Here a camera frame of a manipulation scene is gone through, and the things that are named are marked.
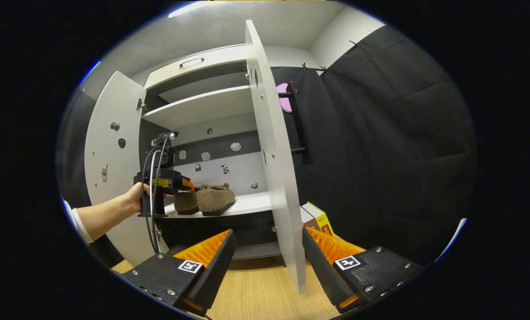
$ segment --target black cable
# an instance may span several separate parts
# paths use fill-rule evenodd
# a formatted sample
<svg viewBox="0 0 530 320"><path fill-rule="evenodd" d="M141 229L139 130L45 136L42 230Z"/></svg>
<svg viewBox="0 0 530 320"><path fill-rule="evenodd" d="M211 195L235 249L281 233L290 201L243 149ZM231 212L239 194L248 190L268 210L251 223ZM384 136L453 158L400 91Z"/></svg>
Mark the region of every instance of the black cable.
<svg viewBox="0 0 530 320"><path fill-rule="evenodd" d="M166 135L166 138L164 139L164 144L162 145L162 152L160 153L160 158L159 158L159 165L156 167L156 180L155 180L155 187L153 188L152 190L152 198L153 199L156 199L156 187L158 186L158 178L160 176L160 164L162 163L162 158L164 157L164 148L166 148L166 143L168 142L168 138L170 138L170 135L171 135L171 132L169 132L167 135ZM154 221L154 218L152 218L152 233L153 233L153 237L156 237L156 232L155 232L155 221ZM156 247L158 249L158 252L160 252L160 246L159 246L159 243L156 242Z"/></svg>
<svg viewBox="0 0 530 320"><path fill-rule="evenodd" d="M143 205L140 207L140 212L143 213L143 209L145 207L145 204L147 203L145 198L144 198L144 174L145 174L145 171L147 169L147 163L148 163L148 158L150 158L151 154L156 151L159 147L155 147L155 148L152 148L152 150L147 154L147 158L144 160L144 164L143 164L143 170L141 172L141 180L140 182L142 183L142 194L141 194L141 199L143 201ZM144 213L145 214L145 219L147 220L147 229L148 229L148 238L149 240L151 241L151 246L152 246L152 249L155 251L155 253L157 253L157 250L156 250L156 247L155 247L155 242L153 241L153 238L152 238L152 235L151 235L151 226L150 224L148 223L148 214L147 213Z"/></svg>

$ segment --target drawer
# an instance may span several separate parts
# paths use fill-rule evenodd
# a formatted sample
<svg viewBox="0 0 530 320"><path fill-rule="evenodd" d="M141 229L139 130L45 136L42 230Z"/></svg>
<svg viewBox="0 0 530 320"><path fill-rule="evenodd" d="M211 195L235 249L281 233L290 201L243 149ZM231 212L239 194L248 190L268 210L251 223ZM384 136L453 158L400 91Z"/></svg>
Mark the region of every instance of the drawer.
<svg viewBox="0 0 530 320"><path fill-rule="evenodd" d="M246 71L246 56L244 44L196 53L152 71L144 87L159 95L194 81Z"/></svg>

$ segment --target drawer handle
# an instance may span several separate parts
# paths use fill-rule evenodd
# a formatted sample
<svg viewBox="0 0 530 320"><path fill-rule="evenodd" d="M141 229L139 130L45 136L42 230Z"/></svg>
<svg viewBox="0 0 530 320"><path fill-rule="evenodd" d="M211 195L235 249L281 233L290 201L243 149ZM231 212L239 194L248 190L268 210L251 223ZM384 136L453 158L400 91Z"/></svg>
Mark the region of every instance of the drawer handle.
<svg viewBox="0 0 530 320"><path fill-rule="evenodd" d="M197 57L197 58L192 59L192 60L184 61L184 62L180 63L180 68L184 66L184 63L192 62L192 61L198 60L198 59L201 59L202 62L205 60L203 57Z"/></svg>

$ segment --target wooden floor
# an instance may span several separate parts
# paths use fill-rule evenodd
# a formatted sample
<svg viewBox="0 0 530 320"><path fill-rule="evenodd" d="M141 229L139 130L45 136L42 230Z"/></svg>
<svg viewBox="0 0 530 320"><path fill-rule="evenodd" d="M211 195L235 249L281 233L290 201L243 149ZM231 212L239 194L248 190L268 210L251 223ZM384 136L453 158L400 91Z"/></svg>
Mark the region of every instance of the wooden floor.
<svg viewBox="0 0 530 320"><path fill-rule="evenodd" d="M126 260L112 269L132 268ZM306 261L306 293L298 294L285 267L273 257L233 260L207 312L213 320L327 320L338 315Z"/></svg>

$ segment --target cabinet shelf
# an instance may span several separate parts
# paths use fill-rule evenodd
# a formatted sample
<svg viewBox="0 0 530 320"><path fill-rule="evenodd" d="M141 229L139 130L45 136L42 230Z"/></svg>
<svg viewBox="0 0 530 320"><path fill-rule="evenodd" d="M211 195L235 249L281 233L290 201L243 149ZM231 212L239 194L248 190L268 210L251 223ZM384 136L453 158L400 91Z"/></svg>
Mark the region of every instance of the cabinet shelf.
<svg viewBox="0 0 530 320"><path fill-rule="evenodd" d="M189 97L150 111L143 119L174 130L219 118L252 113L253 99L249 85L222 89Z"/></svg>
<svg viewBox="0 0 530 320"><path fill-rule="evenodd" d="M235 203L220 216L244 215L246 213L261 212L271 210L271 199L269 192L259 192L257 194L241 195L235 197ZM178 215L174 209L174 204L164 207L164 213L168 215L165 219L179 218L204 218L201 211L192 215Z"/></svg>

